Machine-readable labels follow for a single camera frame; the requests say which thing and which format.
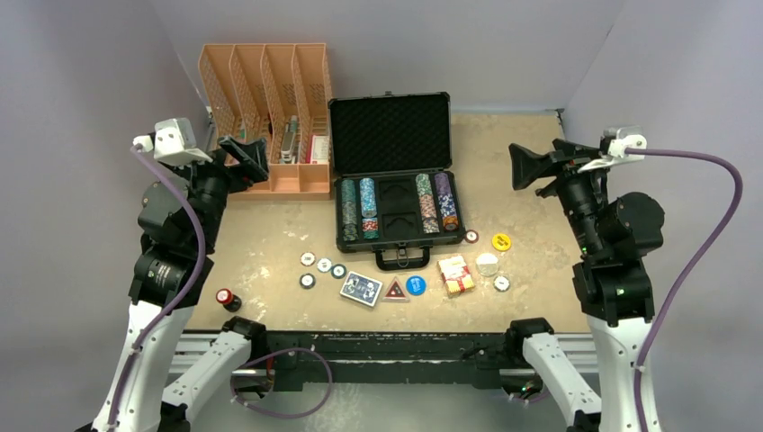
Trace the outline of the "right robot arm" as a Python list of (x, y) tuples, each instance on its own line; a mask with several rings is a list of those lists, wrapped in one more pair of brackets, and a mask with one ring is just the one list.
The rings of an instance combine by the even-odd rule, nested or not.
[(578, 243), (573, 286), (597, 355), (600, 388), (593, 391), (564, 355), (546, 319), (518, 319), (507, 330), (505, 353), (514, 365), (531, 365), (553, 397), (570, 431), (656, 431), (653, 399), (638, 402), (633, 386), (644, 381), (638, 354), (655, 317), (651, 279), (642, 262), (663, 243), (664, 211), (645, 193), (607, 195), (608, 171), (642, 160), (646, 142), (634, 135), (604, 139), (590, 148), (556, 139), (537, 154), (508, 148), (512, 185), (538, 179), (542, 198), (557, 198)]

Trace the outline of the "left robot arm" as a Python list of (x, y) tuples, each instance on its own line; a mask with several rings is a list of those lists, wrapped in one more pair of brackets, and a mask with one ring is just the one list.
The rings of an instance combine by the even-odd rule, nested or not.
[(174, 166), (155, 160), (156, 135), (135, 139), (132, 154), (155, 176), (139, 214), (141, 253), (133, 267), (125, 341), (111, 387), (88, 431), (188, 431), (213, 393), (244, 365), (268, 356), (265, 327), (228, 320), (211, 349), (177, 377), (175, 349), (213, 268), (228, 198), (268, 177), (266, 143), (230, 136)]

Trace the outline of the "dark teal chip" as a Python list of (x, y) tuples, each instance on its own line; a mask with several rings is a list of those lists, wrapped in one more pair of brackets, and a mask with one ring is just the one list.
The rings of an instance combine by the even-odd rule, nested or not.
[(343, 279), (346, 277), (347, 269), (342, 264), (335, 264), (331, 267), (330, 273), (335, 279)]

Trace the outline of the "red white poker chip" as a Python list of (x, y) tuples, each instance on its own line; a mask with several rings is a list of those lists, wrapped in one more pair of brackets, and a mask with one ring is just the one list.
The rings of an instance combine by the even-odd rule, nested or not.
[(465, 232), (464, 240), (467, 243), (474, 244), (474, 243), (477, 243), (479, 241), (479, 239), (480, 239), (480, 235), (479, 235), (479, 233), (476, 230), (468, 229)]

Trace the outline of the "orange blue chip stack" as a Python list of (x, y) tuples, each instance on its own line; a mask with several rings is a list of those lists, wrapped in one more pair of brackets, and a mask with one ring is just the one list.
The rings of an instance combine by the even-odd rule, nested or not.
[(423, 231), (426, 234), (439, 233), (439, 224), (437, 211), (433, 195), (430, 193), (422, 194), (418, 197), (420, 214), (422, 217)]

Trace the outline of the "red yellow chip stack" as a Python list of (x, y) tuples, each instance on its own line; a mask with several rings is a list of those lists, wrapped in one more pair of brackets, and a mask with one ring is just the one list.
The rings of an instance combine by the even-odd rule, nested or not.
[(445, 231), (455, 231), (460, 227), (459, 218), (456, 215), (444, 216), (443, 226)]

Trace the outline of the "green white chip stack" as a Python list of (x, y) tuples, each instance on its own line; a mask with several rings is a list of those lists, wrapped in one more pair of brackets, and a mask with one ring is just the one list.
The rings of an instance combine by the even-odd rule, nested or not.
[(417, 194), (419, 196), (431, 195), (433, 193), (430, 177), (428, 174), (421, 173), (415, 178)]

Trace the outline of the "white poker chip right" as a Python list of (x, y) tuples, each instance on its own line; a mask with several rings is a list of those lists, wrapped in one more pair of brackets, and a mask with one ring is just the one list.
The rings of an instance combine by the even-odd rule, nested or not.
[(504, 293), (504, 292), (509, 290), (509, 288), (510, 288), (510, 281), (504, 275), (498, 275), (493, 280), (493, 287), (497, 291)]

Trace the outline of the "clear white round button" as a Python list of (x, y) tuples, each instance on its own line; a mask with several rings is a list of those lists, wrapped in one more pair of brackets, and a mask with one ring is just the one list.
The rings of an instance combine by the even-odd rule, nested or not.
[(491, 253), (482, 253), (475, 259), (477, 271), (480, 275), (491, 277), (499, 271), (499, 259)]

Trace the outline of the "red gold card deck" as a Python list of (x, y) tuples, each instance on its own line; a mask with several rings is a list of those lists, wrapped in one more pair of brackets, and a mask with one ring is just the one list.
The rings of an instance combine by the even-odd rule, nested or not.
[(473, 276), (462, 255), (440, 259), (437, 266), (448, 296), (460, 295), (475, 288)]

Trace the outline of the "blue card deck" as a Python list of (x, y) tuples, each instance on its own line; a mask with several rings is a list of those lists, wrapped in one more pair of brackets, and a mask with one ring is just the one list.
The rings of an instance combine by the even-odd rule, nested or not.
[(351, 301), (373, 308), (382, 292), (383, 283), (371, 277), (350, 271), (339, 294)]

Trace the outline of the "yellow big blind button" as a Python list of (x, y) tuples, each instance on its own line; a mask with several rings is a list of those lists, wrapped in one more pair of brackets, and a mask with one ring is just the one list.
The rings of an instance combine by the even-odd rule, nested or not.
[(497, 233), (491, 239), (491, 245), (500, 252), (508, 251), (512, 246), (512, 240), (505, 233)]

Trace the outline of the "blue round button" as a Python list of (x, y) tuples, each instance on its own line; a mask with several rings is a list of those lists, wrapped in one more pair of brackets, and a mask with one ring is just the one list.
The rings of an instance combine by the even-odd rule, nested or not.
[(426, 280), (419, 275), (412, 275), (406, 281), (406, 290), (412, 296), (420, 296), (426, 291)]

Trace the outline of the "white red small box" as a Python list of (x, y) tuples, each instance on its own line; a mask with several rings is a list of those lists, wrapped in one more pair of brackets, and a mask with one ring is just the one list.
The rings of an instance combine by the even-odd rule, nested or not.
[(327, 165), (330, 160), (330, 148), (329, 136), (312, 135), (306, 162), (311, 165)]

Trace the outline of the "red triangle dealer token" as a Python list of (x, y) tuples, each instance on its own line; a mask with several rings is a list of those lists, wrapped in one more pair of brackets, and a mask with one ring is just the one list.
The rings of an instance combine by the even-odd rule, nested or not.
[(398, 277), (392, 279), (381, 300), (383, 302), (410, 302), (406, 289)]

